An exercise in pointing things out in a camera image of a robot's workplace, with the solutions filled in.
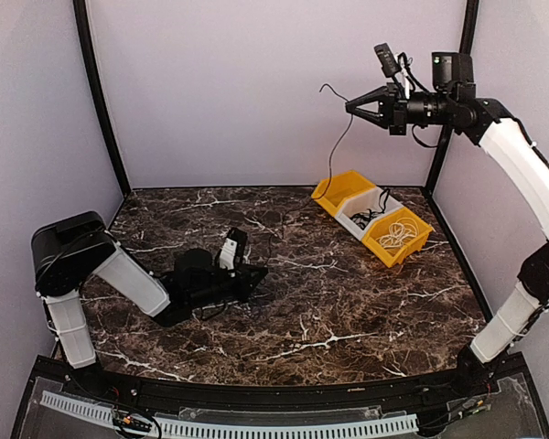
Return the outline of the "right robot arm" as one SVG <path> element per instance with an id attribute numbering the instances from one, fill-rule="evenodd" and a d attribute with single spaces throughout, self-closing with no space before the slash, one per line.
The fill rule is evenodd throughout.
<path id="1" fill-rule="evenodd" d="M 486 364 L 513 348 L 549 369 L 549 163 L 522 125 L 529 117 L 549 140 L 549 56 L 480 48 L 479 86 L 448 72 L 452 58 L 433 55 L 434 92 L 404 100 L 394 86 L 382 86 L 345 108 L 391 134 L 415 125 L 459 134 L 436 149 L 426 189 L 439 201 L 489 317 L 470 343 L 471 356 Z"/>

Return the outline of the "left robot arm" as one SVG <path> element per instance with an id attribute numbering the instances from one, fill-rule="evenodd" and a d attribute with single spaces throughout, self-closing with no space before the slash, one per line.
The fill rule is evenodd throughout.
<path id="1" fill-rule="evenodd" d="M 105 227 L 95 211 L 51 223 L 31 238 L 35 291 L 59 339 L 74 381 L 92 399 L 111 390 L 100 371 L 81 287 L 98 277 L 162 327 L 190 319 L 208 305 L 247 301 L 268 269 L 244 261 L 244 231 L 232 228 L 217 255 L 201 248 L 182 252 L 171 271 L 153 275 Z"/>

